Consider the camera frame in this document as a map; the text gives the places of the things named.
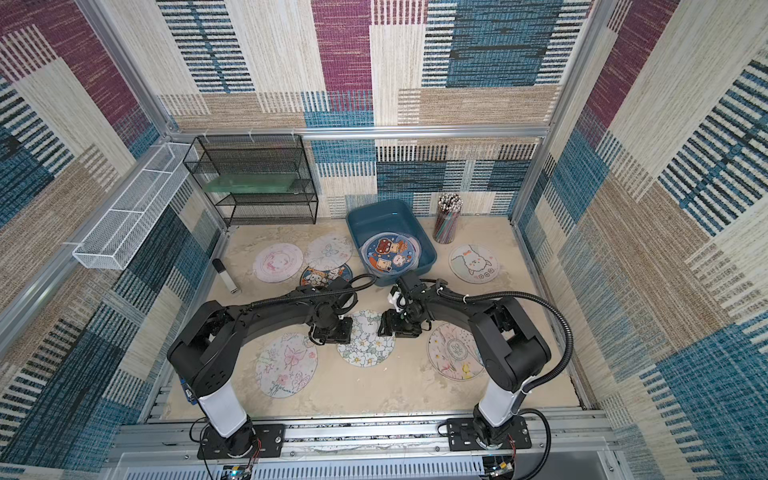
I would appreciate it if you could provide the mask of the white daisy coaster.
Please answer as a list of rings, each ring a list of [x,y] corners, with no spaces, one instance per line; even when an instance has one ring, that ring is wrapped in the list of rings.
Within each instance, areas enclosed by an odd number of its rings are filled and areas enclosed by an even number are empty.
[[[370,368],[381,364],[393,352],[394,336],[379,336],[381,314],[371,310],[356,311],[353,320],[350,342],[339,344],[337,351],[349,364]]]

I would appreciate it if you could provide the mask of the blue character coaster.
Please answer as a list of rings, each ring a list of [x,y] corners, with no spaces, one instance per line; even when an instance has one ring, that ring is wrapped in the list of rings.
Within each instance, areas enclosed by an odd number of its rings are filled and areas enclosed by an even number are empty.
[[[419,241],[407,234],[378,233],[359,248],[363,265],[379,277],[394,277],[413,270],[421,256]]]

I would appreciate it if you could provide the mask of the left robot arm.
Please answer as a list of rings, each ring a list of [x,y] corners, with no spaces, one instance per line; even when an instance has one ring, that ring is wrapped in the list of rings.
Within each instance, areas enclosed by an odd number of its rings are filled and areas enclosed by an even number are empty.
[[[357,290],[343,279],[321,289],[300,286],[273,298],[244,305],[203,303],[167,352],[167,360],[208,420],[202,440],[230,458],[256,453],[251,418],[234,392],[232,376],[242,347],[279,329],[305,324],[312,345],[343,344],[351,339],[347,313]]]

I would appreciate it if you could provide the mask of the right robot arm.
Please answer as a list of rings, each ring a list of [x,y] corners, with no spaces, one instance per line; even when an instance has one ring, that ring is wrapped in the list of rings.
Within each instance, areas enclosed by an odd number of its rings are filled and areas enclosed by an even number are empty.
[[[424,324],[445,321],[468,331],[480,362],[489,376],[485,393],[473,413],[473,429],[479,446],[499,448],[510,435],[536,379],[551,359],[543,336],[512,296],[471,300],[455,296],[441,282],[430,285],[406,274],[392,286],[392,308],[382,315],[383,336],[416,338]]]

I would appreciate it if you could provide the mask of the teal plastic storage box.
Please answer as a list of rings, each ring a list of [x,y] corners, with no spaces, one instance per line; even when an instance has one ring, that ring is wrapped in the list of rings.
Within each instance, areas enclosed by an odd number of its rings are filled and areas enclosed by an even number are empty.
[[[393,285],[404,273],[424,275],[437,252],[402,200],[385,200],[348,213],[347,225],[363,267],[380,287]]]

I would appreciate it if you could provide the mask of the cream cartoon coaster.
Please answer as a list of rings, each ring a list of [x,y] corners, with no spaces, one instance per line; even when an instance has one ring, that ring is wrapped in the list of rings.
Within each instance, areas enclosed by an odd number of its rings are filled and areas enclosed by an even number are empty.
[[[455,381],[471,380],[485,371],[473,336],[449,323],[432,331],[428,358],[440,375]]]

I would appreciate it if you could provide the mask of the pink blossom coaster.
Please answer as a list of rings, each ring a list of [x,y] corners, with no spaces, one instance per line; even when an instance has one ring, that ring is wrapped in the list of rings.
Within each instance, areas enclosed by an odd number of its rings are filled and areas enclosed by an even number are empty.
[[[271,398],[288,398],[303,390],[318,366],[314,343],[298,333],[283,334],[263,351],[257,362],[260,391]]]

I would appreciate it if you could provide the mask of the dark blue cartoon coaster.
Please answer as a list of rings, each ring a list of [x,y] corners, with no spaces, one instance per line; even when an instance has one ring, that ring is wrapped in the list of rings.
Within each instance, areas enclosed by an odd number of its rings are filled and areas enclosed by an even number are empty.
[[[342,278],[346,281],[351,280],[353,278],[351,268],[347,264],[342,264],[330,270],[318,270],[307,267],[299,279],[299,285],[321,288],[326,287],[337,278]]]

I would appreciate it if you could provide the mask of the white butterfly coaster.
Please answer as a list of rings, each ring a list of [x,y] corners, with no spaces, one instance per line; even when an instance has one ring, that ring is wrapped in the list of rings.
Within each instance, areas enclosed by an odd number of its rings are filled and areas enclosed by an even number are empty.
[[[353,243],[348,237],[327,234],[309,243],[305,260],[310,268],[327,271],[345,264],[352,253]]]

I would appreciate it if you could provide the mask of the pink kitty coaster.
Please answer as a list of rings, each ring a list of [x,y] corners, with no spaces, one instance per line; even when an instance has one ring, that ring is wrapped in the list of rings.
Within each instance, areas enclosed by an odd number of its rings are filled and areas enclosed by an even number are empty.
[[[262,282],[279,283],[294,276],[302,265],[303,252],[298,246],[276,243],[257,254],[253,273]]]

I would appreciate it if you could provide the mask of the white dog coaster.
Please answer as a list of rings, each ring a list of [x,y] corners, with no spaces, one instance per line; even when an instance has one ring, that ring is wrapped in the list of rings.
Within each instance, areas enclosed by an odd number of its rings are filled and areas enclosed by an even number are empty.
[[[495,279],[501,266],[497,256],[487,248],[464,244],[456,247],[449,255],[451,271],[462,281],[484,284]]]

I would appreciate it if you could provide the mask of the cup of colored pencils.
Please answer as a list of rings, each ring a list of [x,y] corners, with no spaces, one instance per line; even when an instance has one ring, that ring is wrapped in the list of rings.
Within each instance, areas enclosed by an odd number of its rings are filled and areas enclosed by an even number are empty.
[[[463,200],[457,192],[444,193],[438,199],[433,239],[440,244],[454,240]]]

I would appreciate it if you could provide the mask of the blue handheld device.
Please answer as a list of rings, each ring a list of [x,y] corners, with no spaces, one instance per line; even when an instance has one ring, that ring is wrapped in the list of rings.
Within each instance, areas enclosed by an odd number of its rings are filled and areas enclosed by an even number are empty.
[[[183,378],[179,378],[179,381],[180,381],[182,393],[184,394],[186,401],[191,405],[197,405],[198,404],[197,397],[195,396],[189,384]]]

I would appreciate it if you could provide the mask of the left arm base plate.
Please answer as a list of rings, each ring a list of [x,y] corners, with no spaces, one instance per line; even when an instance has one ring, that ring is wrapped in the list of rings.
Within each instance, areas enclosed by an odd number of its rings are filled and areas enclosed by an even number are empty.
[[[282,452],[285,430],[284,424],[245,425],[225,438],[215,428],[206,425],[201,432],[197,459],[277,458]]]

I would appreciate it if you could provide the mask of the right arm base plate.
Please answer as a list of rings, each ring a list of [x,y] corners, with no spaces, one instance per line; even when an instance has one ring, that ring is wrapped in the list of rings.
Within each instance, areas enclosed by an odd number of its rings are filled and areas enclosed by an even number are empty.
[[[449,418],[439,427],[444,430],[451,451],[530,449],[526,420],[513,416],[504,424],[493,427],[480,416],[477,418]]]

